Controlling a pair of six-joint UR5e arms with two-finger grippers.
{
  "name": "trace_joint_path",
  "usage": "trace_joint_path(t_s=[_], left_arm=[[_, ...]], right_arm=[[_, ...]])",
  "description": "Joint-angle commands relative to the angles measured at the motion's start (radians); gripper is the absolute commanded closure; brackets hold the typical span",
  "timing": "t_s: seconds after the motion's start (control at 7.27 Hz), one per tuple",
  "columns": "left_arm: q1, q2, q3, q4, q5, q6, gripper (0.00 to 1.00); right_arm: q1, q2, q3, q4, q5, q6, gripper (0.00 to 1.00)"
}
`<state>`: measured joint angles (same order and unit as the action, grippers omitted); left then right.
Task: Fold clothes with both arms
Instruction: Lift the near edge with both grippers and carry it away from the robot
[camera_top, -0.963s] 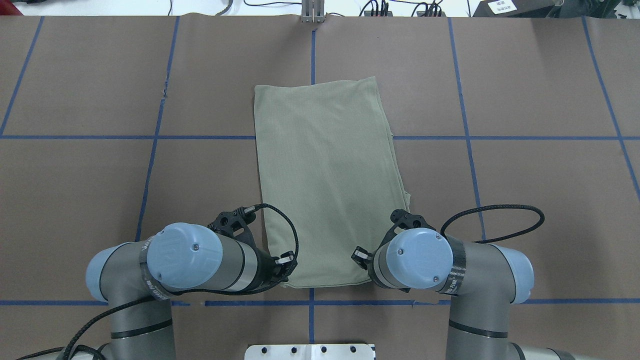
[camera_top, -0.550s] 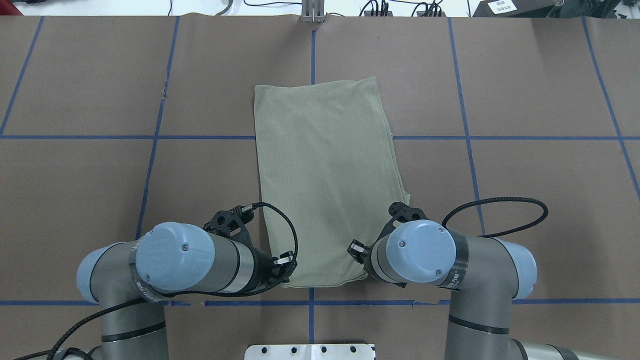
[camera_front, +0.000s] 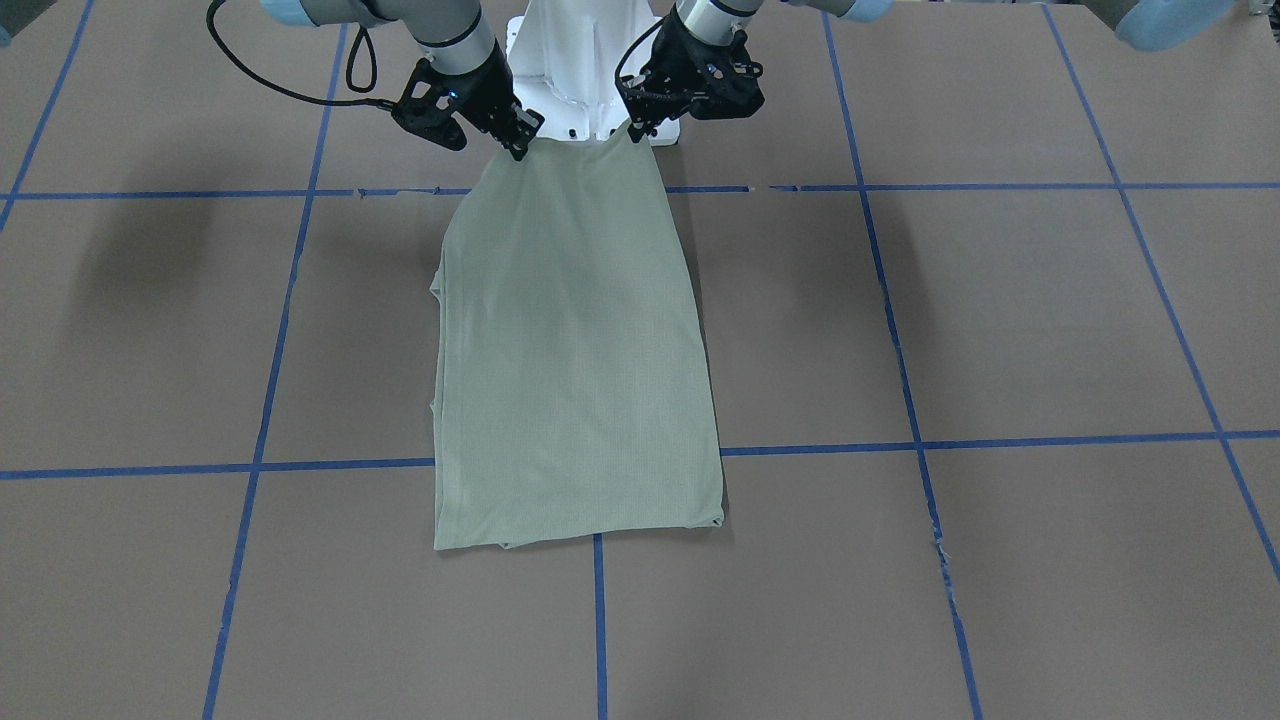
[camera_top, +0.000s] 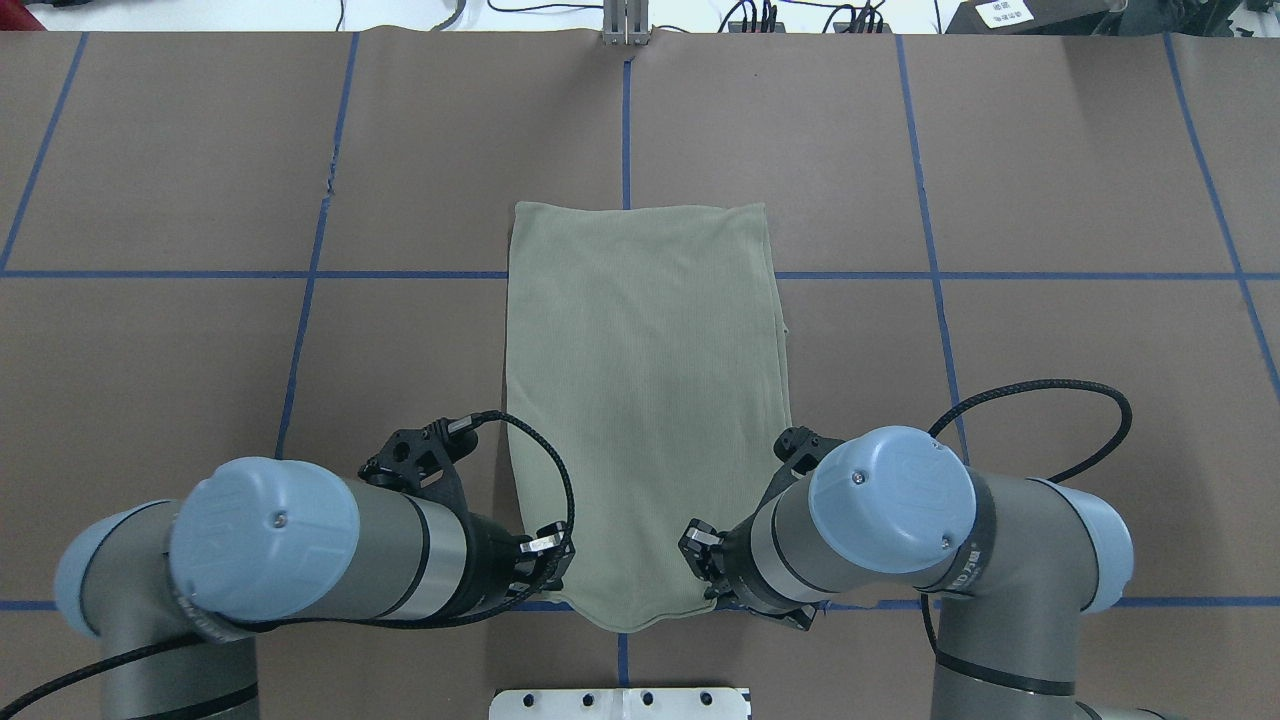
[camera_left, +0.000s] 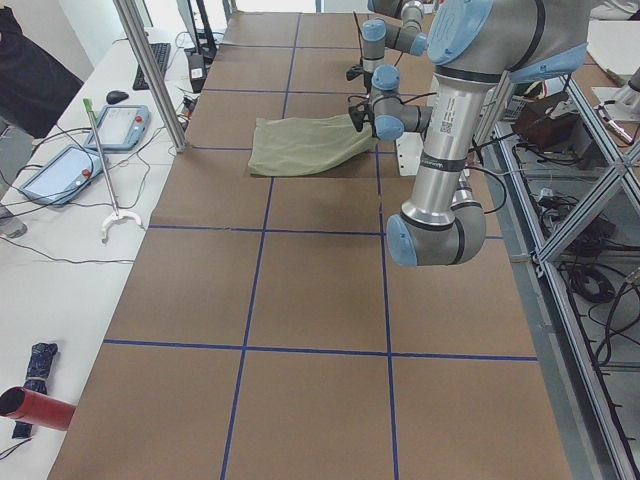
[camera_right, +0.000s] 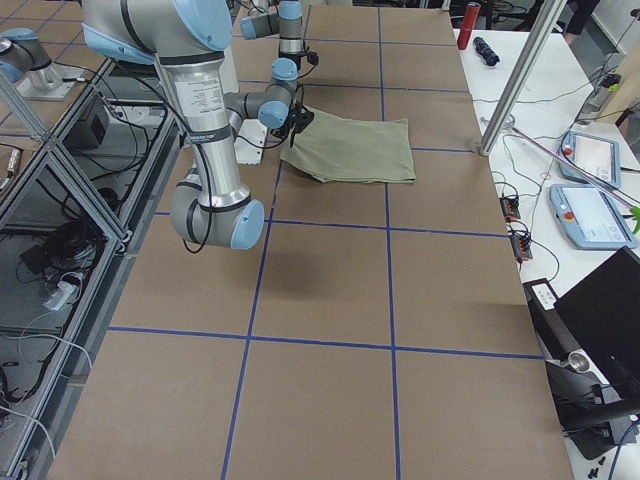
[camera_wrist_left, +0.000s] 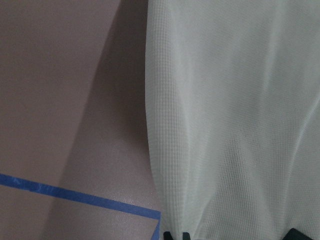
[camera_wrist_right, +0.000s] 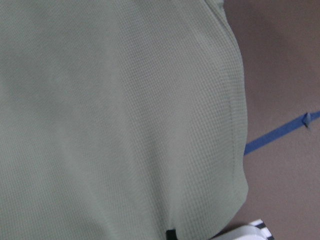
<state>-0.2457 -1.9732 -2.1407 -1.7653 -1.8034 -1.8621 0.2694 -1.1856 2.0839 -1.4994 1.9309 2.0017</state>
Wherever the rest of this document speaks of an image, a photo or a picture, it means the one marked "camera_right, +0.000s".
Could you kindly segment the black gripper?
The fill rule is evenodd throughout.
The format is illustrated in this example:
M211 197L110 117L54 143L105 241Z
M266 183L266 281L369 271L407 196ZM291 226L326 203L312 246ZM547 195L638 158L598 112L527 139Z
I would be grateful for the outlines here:
M290 60L296 66L297 74L300 75L302 71L302 61L308 61L308 50L301 50L297 52L285 52L280 50L279 57Z

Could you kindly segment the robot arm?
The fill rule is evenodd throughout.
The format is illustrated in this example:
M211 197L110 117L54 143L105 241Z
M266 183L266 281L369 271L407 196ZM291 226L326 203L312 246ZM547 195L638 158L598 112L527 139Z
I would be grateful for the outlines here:
M265 209L241 180L234 141L246 119L272 131L285 127L296 96L296 63L276 59L264 92L227 92L220 77L232 41L226 2L84 1L81 8L86 44L113 60L154 66L183 123L196 171L176 188L175 230L197 248L252 248Z
M279 37L278 56L294 62L301 70L307 56L303 39L303 8L300 1L280 1L274 11L255 9L240 20L240 30L246 40L268 36Z

